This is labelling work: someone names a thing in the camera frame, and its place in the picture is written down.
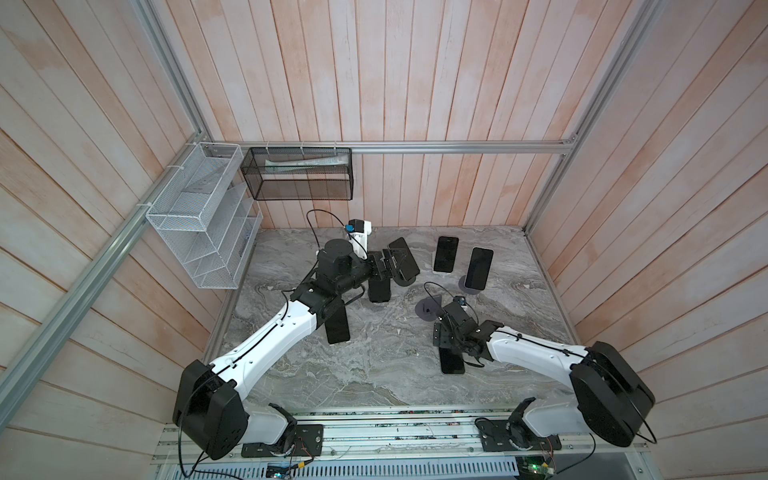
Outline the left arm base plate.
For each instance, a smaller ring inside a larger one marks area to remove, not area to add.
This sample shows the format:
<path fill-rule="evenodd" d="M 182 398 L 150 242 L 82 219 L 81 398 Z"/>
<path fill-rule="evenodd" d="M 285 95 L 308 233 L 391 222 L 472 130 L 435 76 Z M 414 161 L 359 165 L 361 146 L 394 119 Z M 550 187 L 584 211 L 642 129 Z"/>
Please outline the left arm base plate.
<path fill-rule="evenodd" d="M 291 455 L 299 457 L 319 457 L 322 455 L 324 426 L 322 424 L 298 424 L 289 428 L 285 437 L 289 442 L 278 445 L 263 443 L 243 444 L 243 458 L 288 459 Z"/>

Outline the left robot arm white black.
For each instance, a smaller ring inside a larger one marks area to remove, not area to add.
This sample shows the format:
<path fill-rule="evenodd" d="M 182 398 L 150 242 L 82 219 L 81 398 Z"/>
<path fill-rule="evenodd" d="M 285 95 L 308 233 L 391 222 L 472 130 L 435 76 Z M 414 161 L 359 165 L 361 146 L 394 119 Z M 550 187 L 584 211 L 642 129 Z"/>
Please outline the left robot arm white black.
<path fill-rule="evenodd" d="M 275 403 L 249 413 L 244 399 L 283 355 L 319 327 L 325 328 L 331 344 L 349 340 L 344 293 L 376 281 L 408 286 L 418 273 L 407 244 L 392 243 L 359 257 L 351 241 L 328 241 L 271 320 L 230 352 L 209 363 L 195 360 L 183 370 L 173 423 L 212 460 L 225 457 L 242 442 L 266 445 L 277 455 L 289 454 L 295 443 L 295 418 Z"/>

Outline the grey phone stand front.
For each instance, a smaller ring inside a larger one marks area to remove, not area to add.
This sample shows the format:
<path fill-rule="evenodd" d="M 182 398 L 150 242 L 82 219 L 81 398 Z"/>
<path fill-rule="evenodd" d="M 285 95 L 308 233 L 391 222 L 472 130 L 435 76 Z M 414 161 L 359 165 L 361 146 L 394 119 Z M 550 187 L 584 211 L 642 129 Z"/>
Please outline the grey phone stand front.
<path fill-rule="evenodd" d="M 415 306 L 415 314 L 422 320 L 434 322 L 442 311 L 442 296 L 427 296 L 418 301 Z"/>

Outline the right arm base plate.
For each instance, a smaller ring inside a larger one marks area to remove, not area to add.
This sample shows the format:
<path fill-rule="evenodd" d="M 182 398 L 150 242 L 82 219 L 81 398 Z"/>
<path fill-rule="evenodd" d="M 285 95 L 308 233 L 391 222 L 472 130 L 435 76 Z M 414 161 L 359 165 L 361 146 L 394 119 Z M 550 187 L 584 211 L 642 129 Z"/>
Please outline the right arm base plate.
<path fill-rule="evenodd" d="M 491 420 L 479 417 L 474 420 L 484 452 L 531 451 L 545 452 L 562 449 L 557 435 L 537 436 L 523 422 Z"/>

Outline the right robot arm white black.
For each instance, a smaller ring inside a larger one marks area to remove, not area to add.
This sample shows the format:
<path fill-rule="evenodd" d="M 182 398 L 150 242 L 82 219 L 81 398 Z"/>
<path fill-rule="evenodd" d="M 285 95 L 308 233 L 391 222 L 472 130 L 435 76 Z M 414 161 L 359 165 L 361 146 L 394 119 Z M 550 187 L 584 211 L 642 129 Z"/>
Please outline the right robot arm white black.
<path fill-rule="evenodd" d="M 484 450 L 559 446 L 564 434 L 591 434 L 628 447 L 647 425 L 655 396 L 610 344 L 567 345 L 523 334 L 500 322 L 478 323 L 460 298 L 437 306 L 433 343 L 441 370 L 461 374 L 489 362 L 523 367 L 571 391 L 568 397 L 522 400 L 506 420 L 476 422 Z"/>

